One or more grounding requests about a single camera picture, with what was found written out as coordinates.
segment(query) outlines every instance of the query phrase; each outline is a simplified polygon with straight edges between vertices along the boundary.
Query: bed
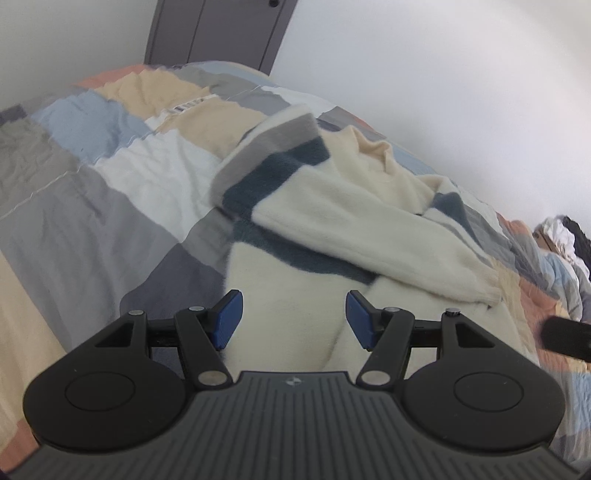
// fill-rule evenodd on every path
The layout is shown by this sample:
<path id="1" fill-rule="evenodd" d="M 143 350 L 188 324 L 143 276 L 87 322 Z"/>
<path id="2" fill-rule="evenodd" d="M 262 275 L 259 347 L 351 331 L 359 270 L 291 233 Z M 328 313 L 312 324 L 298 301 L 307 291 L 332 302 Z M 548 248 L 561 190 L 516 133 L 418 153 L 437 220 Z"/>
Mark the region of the bed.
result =
<path id="1" fill-rule="evenodd" d="M 591 457 L 587 364 L 538 343 L 547 316 L 582 315 L 563 263 L 351 113 L 247 67 L 137 65 L 0 112 L 0 252 L 4 471 L 37 446 L 21 402 L 40 371 L 122 313 L 167 318 L 230 288 L 233 375 L 355 375 L 351 289 L 419 318 L 459 307 L 557 380 L 552 448 Z"/>

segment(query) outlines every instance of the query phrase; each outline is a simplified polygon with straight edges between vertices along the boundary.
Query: clothing pile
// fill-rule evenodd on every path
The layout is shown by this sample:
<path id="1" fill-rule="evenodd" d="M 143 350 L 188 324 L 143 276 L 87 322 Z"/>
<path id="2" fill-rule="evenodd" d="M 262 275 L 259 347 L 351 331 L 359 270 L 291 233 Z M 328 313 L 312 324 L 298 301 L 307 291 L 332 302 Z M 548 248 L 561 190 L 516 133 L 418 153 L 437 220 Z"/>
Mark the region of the clothing pile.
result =
<path id="1" fill-rule="evenodd" d="M 576 307 L 570 302 L 571 319 L 591 323 L 591 241 L 567 216 L 548 217 L 535 230 L 534 238 L 546 258 L 559 260 L 577 285 L 580 302 Z"/>

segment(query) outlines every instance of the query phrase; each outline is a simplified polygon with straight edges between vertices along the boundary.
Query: gray patch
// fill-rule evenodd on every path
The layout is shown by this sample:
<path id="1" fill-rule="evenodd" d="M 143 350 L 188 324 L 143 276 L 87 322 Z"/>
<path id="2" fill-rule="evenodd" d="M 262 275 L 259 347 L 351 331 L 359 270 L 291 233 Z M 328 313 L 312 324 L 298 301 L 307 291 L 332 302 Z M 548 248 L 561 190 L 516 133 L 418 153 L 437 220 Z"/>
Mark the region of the gray patch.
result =
<path id="1" fill-rule="evenodd" d="M 213 307 L 222 298 L 223 281 L 222 275 L 177 244 L 145 282 L 123 297 L 119 312 L 142 309 L 149 319 L 165 319 L 192 305 Z"/>
<path id="2" fill-rule="evenodd" d="M 119 317 L 177 243 L 86 166 L 0 221 L 0 250 L 66 351 Z"/>
<path id="3" fill-rule="evenodd" d="M 211 60 L 211 61 L 201 61 L 195 63 L 199 66 L 199 68 L 209 72 L 209 73 L 227 73 L 229 75 L 239 77 L 245 80 L 248 80 L 252 83 L 257 85 L 266 85 L 269 87 L 276 87 L 277 84 L 273 82 L 269 77 L 258 75 L 253 72 L 249 72 L 247 69 L 243 69 L 238 67 L 231 62 L 227 61 L 219 61 L 219 60 Z"/>
<path id="4" fill-rule="evenodd" d="M 349 113 L 344 108 L 339 106 L 334 107 L 332 110 L 328 112 L 323 112 L 322 115 L 318 117 L 320 120 L 324 120 L 336 127 L 341 129 L 348 127 L 349 125 L 353 125 L 353 127 L 357 128 L 363 136 L 372 142 L 378 142 L 381 140 L 386 140 L 386 137 L 380 133 L 377 133 L 375 130 L 367 128 L 363 123 L 359 121 L 359 119 L 354 116 L 352 113 Z"/>
<path id="5" fill-rule="evenodd" d="M 550 285 L 548 285 L 548 281 L 542 275 L 542 272 L 539 268 L 539 264 L 538 268 L 535 268 L 532 264 L 532 261 L 529 258 L 527 251 L 524 250 L 524 246 L 521 245 L 516 235 L 514 235 L 513 232 L 511 232 L 503 223 L 501 223 L 501 228 L 503 230 L 503 233 L 511 243 L 511 252 L 515 255 L 515 269 L 519 276 L 525 278 L 528 282 L 532 283 L 533 285 L 538 286 L 546 293 L 551 293 Z M 555 299 L 558 299 L 556 293 L 552 293 L 551 296 Z"/>
<path id="6" fill-rule="evenodd" d="M 259 134 L 238 152 L 240 162 L 232 160 L 213 179 L 212 203 L 221 205 L 224 193 L 253 172 L 273 153 L 292 150 L 317 137 L 318 128 L 311 115 L 299 116 Z"/>
<path id="7" fill-rule="evenodd" d="M 241 107 L 257 110 L 266 116 L 275 115 L 277 112 L 281 112 L 291 106 L 290 103 L 287 103 L 279 95 L 273 92 L 266 92 L 258 87 L 256 90 L 239 93 L 228 100 L 236 102 Z"/>
<path id="8" fill-rule="evenodd" d="M 0 127 L 0 158 L 0 219 L 80 164 L 28 118 Z"/>
<path id="9" fill-rule="evenodd" d="M 26 102 L 23 102 L 21 105 L 22 108 L 26 111 L 27 115 L 32 115 L 38 110 L 50 106 L 53 102 L 59 100 L 60 98 L 66 98 L 70 95 L 79 95 L 87 90 L 88 89 L 78 87 L 76 85 L 62 86 L 57 89 L 54 89 L 51 93 L 48 93 L 47 95 L 41 95 L 31 100 L 27 100 Z"/>
<path id="10" fill-rule="evenodd" d="M 501 262 L 505 267 L 517 272 L 515 255 L 511 251 L 511 242 L 494 230 L 480 213 L 466 205 L 464 208 L 468 222 L 484 252 Z"/>
<path id="11" fill-rule="evenodd" d="M 174 74 L 185 82 L 194 83 L 202 88 L 209 87 L 212 93 L 219 95 L 223 99 L 254 90 L 258 86 L 257 83 L 227 73 L 209 73 L 195 64 L 174 70 Z"/>
<path id="12" fill-rule="evenodd" d="M 226 274 L 232 246 L 232 220 L 218 208 L 199 220 L 183 242 L 183 248 L 202 264 Z"/>
<path id="13" fill-rule="evenodd" d="M 283 98 L 272 92 L 265 92 L 258 83 L 227 73 L 209 73 L 194 64 L 187 65 L 174 74 L 181 80 L 195 83 L 200 87 L 209 87 L 223 100 L 236 102 L 238 105 L 264 113 L 267 116 L 290 106 Z"/>
<path id="14" fill-rule="evenodd" d="M 417 157 L 415 157 L 402 147 L 393 144 L 382 134 L 367 128 L 359 122 L 356 116 L 352 115 L 347 110 L 344 110 L 339 106 L 333 108 L 331 111 L 322 113 L 322 115 L 320 115 L 318 119 L 325 122 L 324 124 L 321 124 L 321 127 L 323 127 L 326 130 L 330 130 L 331 125 L 337 128 L 338 130 L 348 127 L 349 125 L 353 125 L 361 133 L 363 133 L 365 138 L 367 138 L 368 140 L 386 140 L 392 146 L 392 152 L 394 153 L 394 158 L 396 159 L 396 161 L 404 168 L 406 168 L 408 171 L 414 173 L 415 175 L 430 175 L 436 173 L 435 170 L 433 170 L 428 165 L 425 165 Z"/>

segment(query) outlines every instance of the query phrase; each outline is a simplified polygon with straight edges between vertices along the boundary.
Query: bed sheet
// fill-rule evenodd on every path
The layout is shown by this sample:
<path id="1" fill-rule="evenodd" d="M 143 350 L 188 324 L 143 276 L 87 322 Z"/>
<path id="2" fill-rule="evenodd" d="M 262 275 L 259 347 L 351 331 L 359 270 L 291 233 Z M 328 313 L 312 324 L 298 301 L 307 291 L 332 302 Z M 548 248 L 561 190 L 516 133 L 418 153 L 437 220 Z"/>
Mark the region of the bed sheet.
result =
<path id="1" fill-rule="evenodd" d="M 324 99 L 224 62 L 127 67 L 0 112 L 0 468 L 35 448 L 21 401 L 40 371 L 128 310 L 165 318 L 223 295 L 236 229 L 211 202 L 212 180 L 249 131 L 296 104 L 322 131 L 353 125 L 385 140 Z M 391 147 L 408 171 L 434 174 Z M 541 321 L 568 315 L 569 279 L 522 222 L 456 188 L 446 214 L 489 256 L 523 352 L 565 392 L 553 448 L 589 457 L 587 364 L 538 348 Z"/>

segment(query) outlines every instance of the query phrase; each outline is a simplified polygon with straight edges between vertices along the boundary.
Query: gray door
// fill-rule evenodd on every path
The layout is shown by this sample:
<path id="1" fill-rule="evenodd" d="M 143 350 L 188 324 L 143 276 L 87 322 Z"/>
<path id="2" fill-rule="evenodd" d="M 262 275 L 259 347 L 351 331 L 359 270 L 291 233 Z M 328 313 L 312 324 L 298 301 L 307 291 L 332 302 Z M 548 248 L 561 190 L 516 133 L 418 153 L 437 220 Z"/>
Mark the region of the gray door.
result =
<path id="1" fill-rule="evenodd" d="M 226 60 L 269 73 L 297 0 L 160 0 L 146 63 Z"/>

